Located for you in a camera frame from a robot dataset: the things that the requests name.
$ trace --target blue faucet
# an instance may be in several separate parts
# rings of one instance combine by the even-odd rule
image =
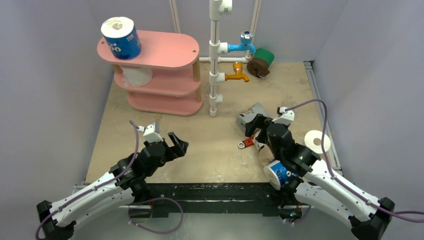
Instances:
[[[240,41],[238,45],[228,44],[228,52],[234,51],[247,51],[249,50],[251,54],[256,52],[255,46],[252,44],[253,34],[249,31],[241,32]]]

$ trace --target shelf tier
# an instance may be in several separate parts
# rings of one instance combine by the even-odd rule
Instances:
[[[143,86],[125,86],[124,75],[116,73],[113,76],[115,83],[130,92],[160,94],[182,97],[194,93],[201,82],[195,81],[193,69],[186,67],[178,70],[156,69],[152,70],[153,76],[149,83]]]
[[[144,30],[137,30],[137,34],[141,43],[141,53],[137,57],[116,58],[104,37],[97,44],[98,55],[111,64],[156,69],[181,69],[199,58],[199,44],[189,35]]]
[[[128,93],[126,99],[136,110],[180,116],[197,113],[203,103],[203,101],[196,101],[195,94],[177,97],[134,92]]]

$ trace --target table surface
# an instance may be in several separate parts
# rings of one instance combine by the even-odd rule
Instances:
[[[137,30],[141,53],[129,60],[116,58],[103,37],[97,44],[98,55],[111,64],[157,69],[181,69],[199,57],[199,44],[182,33]]]
[[[228,81],[220,83],[218,93],[223,103],[218,105],[217,116],[209,115],[209,63],[200,64],[203,106],[191,116],[177,116],[134,110],[127,103],[127,92],[112,82],[103,118],[100,124],[86,182],[92,183],[119,160],[134,152],[134,130],[129,124],[145,126],[157,121],[160,134],[165,137],[174,132],[189,142],[186,156],[160,167],[148,183],[231,183],[267,182],[263,167],[272,155],[268,148],[260,153],[254,146],[239,149],[245,139],[236,124],[236,116],[260,102],[265,110],[276,117],[277,107],[294,106],[313,98],[303,63],[275,62],[271,73],[259,79],[246,73],[250,82]],[[219,71],[233,73],[232,63],[220,63]],[[290,126],[295,141],[301,143],[310,130],[322,130],[317,108],[307,104],[295,112]]]

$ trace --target robotic arm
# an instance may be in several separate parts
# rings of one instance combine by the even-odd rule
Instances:
[[[299,202],[334,216],[350,226],[359,240],[379,240],[392,217],[372,204],[392,212],[395,208],[393,201],[387,197],[379,199],[337,172],[332,172],[318,154],[293,140],[292,133],[288,130],[294,120],[293,111],[279,107],[277,114],[275,119],[257,114],[246,124],[245,136],[252,136],[256,129],[260,129],[255,134],[254,141],[267,145],[274,158],[292,173],[288,174],[289,179],[281,186],[281,194],[286,198],[294,196]],[[315,185],[304,182],[300,177]],[[367,199],[367,202],[347,190],[340,182]]]
[[[81,191],[56,202],[42,201],[37,205],[46,240],[70,239],[74,228],[107,211],[148,200],[150,189],[145,179],[165,163],[183,157],[187,152],[188,142],[180,140],[173,132],[168,136],[174,146],[168,146],[159,134],[156,122],[137,129],[146,139],[140,153],[121,159],[109,172]]]

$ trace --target orange faucet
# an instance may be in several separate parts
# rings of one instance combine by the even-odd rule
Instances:
[[[234,69],[235,74],[233,75],[225,74],[225,81],[243,79],[245,83],[249,82],[249,77],[243,73],[243,63],[236,62],[232,65],[232,68]]]

